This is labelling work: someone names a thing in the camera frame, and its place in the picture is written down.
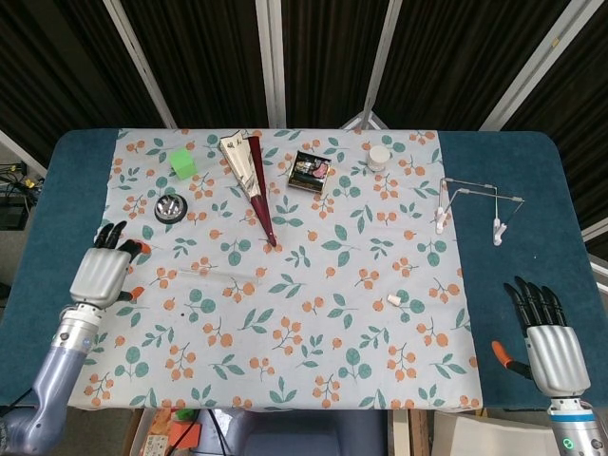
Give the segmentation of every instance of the black cable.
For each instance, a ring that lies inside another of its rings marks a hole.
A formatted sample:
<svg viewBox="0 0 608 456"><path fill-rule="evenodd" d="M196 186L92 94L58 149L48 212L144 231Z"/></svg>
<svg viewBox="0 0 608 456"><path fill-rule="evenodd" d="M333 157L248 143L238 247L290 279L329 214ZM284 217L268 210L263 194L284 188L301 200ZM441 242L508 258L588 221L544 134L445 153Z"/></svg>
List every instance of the black cable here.
<svg viewBox="0 0 608 456"><path fill-rule="evenodd" d="M167 453L167 456L171 456L175 452L175 450L177 449L177 447L180 445L181 441L185 438L185 436L188 434L188 432L190 432L190 429L192 429L192 427L194 426L194 424L199 419L199 414L200 414L200 408L195 412L194 418L192 420L192 423L190 423L190 426L181 434L181 436L178 439L178 441L173 446L171 446L169 452Z"/></svg>
<svg viewBox="0 0 608 456"><path fill-rule="evenodd" d="M221 428L219 427L219 423L218 423L218 419L216 418L216 414L210 409L208 408L207 411L209 412L209 414L211 415L211 420L213 421L213 426L216 428L216 433L218 434L218 438L219 438L219 445L221 446L221 454L223 454L223 456L226 456L226 448L224 448L224 434L221 431Z"/></svg>
<svg viewBox="0 0 608 456"><path fill-rule="evenodd" d="M23 181L23 179L25 179L25 178L26 178L25 176L21 176L21 179L12 185L12 189L9 191L9 194L7 195L7 199L10 197L10 195L12 194L12 192L14 191L15 188L19 188L19 190L21 190L21 193L23 193L24 195L28 194L29 189L23 183L21 183Z"/></svg>
<svg viewBox="0 0 608 456"><path fill-rule="evenodd" d="M26 392L24 392L22 395L20 395L17 399L15 399L14 401L12 401L12 404L10 404L9 406L0 408L0 418L2 418L3 416L5 416L7 413L9 413L11 410L13 410L15 407L17 407L17 405L24 400L24 398L30 394L32 392L32 389L28 389Z"/></svg>

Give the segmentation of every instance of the black curtain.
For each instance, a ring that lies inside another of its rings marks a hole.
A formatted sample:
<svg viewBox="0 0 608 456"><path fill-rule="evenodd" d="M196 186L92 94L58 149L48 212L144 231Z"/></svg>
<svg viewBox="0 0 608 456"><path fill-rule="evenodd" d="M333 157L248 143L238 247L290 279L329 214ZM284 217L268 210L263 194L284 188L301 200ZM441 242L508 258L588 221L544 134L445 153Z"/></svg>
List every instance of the black curtain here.
<svg viewBox="0 0 608 456"><path fill-rule="evenodd" d="M595 15L504 129L539 130L560 150L581 228L608 217L608 4ZM587 244L608 259L608 236Z"/></svg>
<svg viewBox="0 0 608 456"><path fill-rule="evenodd" d="M255 0L123 0L180 127L268 126Z"/></svg>
<svg viewBox="0 0 608 456"><path fill-rule="evenodd" d="M47 165L67 131L162 126L103 2L0 2L0 128Z"/></svg>
<svg viewBox="0 0 608 456"><path fill-rule="evenodd" d="M374 112L389 128L476 130L567 0L406 0Z"/></svg>
<svg viewBox="0 0 608 456"><path fill-rule="evenodd" d="M282 0L289 127L338 128L363 110L388 0Z"/></svg>
<svg viewBox="0 0 608 456"><path fill-rule="evenodd" d="M587 242L587 251L591 255L608 261L608 233L594 237Z"/></svg>

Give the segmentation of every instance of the cable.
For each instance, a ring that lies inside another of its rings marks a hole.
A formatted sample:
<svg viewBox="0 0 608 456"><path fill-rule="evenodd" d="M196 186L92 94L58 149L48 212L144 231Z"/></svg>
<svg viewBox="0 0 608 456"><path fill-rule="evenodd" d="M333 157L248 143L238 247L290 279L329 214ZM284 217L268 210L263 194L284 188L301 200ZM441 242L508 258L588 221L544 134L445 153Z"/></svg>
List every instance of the cable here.
<svg viewBox="0 0 608 456"><path fill-rule="evenodd" d="M29 213L29 207L28 207L28 199L26 198L26 196L23 196L23 202L26 204L26 211L28 211L28 217L30 216Z"/></svg>
<svg viewBox="0 0 608 456"><path fill-rule="evenodd" d="M15 399L12 404L10 404L9 406L6 406L4 408L0 408L0 418L2 418L3 416L5 416L7 413L9 413L11 410L13 410L21 401L24 400L24 398L30 394L32 392L32 389L28 389L26 392L24 392L22 395L20 395L17 399Z"/></svg>
<svg viewBox="0 0 608 456"><path fill-rule="evenodd" d="M207 411L211 415L211 420L213 421L213 426L216 428L216 432L218 433L219 445L221 446L221 454L223 454L223 456L226 456L226 448L224 448L224 441L226 440L226 438L224 437L224 434L221 431L221 428L219 427L219 423L218 423L218 419L216 418L216 414L210 408L208 408Z"/></svg>
<svg viewBox="0 0 608 456"><path fill-rule="evenodd" d="M167 453L167 456L171 456L175 452L175 450L180 445L181 441L185 438L185 436L188 434L188 432L190 432L190 429L192 429L192 427L194 426L194 424L199 419L199 414L200 414L200 408L195 412L194 418L192 419L192 423L190 423L190 426L181 434L181 436L178 439L178 441L173 446L171 446L171 449Z"/></svg>
<svg viewBox="0 0 608 456"><path fill-rule="evenodd" d="M33 187L29 187L28 181L26 183L22 183L25 176L22 176L21 179L17 179L12 172L3 173L0 170L0 194L5 197L6 203L9 203L10 196L15 192L15 190L24 198L27 199L26 202L26 210L29 212L29 206L35 206L38 202L37 193L40 192L39 184L35 184Z"/></svg>

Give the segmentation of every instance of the white pole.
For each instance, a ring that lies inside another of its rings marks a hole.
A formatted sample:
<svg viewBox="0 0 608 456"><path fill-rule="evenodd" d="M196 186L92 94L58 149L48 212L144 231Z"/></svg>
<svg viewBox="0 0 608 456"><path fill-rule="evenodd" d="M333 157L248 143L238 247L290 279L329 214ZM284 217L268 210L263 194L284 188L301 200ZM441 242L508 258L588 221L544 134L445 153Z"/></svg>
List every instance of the white pole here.
<svg viewBox="0 0 608 456"><path fill-rule="evenodd" d="M604 0L574 0L568 4L553 27L544 36L503 97L490 112L482 131L498 131L511 119L526 97L556 63L591 19Z"/></svg>
<svg viewBox="0 0 608 456"><path fill-rule="evenodd" d="M604 233L608 233L608 217L582 230L582 240L587 242Z"/></svg>
<svg viewBox="0 0 608 456"><path fill-rule="evenodd" d="M142 46L140 46L137 35L131 27L131 23L129 22L126 12L124 11L121 0L104 0L104 5L112 19L112 22L114 23L114 27L116 27L116 30L123 39L124 47L131 56L131 60L133 61L135 68L140 73L140 77L142 78L145 88L150 94L152 103L154 103L154 106L161 115L164 126L166 128L177 128L178 125L173 119L169 106L162 96L161 88L157 84L154 73L152 73L152 68L145 58Z"/></svg>
<svg viewBox="0 0 608 456"><path fill-rule="evenodd" d="M399 11L403 0L389 0L387 15L384 18L384 26L380 35L380 42L376 50L376 58L373 61L373 69L371 70L370 83L368 84L368 93L365 97L365 105L363 106L363 118L361 128L368 128L368 122L371 115L373 105L376 103L378 89L382 82L382 74L389 58L390 43L392 43L392 35L395 32Z"/></svg>
<svg viewBox="0 0 608 456"><path fill-rule="evenodd" d="M280 0L256 0L256 14L268 125L271 128L285 128L287 110Z"/></svg>
<svg viewBox="0 0 608 456"><path fill-rule="evenodd" d="M43 178L47 176L47 169L2 130L0 130L0 144L23 160L27 166L36 171L40 176Z"/></svg>

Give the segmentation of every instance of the small box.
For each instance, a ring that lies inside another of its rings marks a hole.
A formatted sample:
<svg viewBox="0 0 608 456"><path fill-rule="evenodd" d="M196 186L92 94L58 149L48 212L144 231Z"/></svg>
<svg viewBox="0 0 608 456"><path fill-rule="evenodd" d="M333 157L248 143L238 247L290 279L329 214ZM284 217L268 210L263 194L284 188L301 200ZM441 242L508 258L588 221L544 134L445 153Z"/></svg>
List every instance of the small box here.
<svg viewBox="0 0 608 456"><path fill-rule="evenodd" d="M298 151L289 173L288 185L323 193L332 161Z"/></svg>
<svg viewBox="0 0 608 456"><path fill-rule="evenodd" d="M190 152L184 147L169 155L169 162L181 180L188 179L197 174L197 167L190 156Z"/></svg>

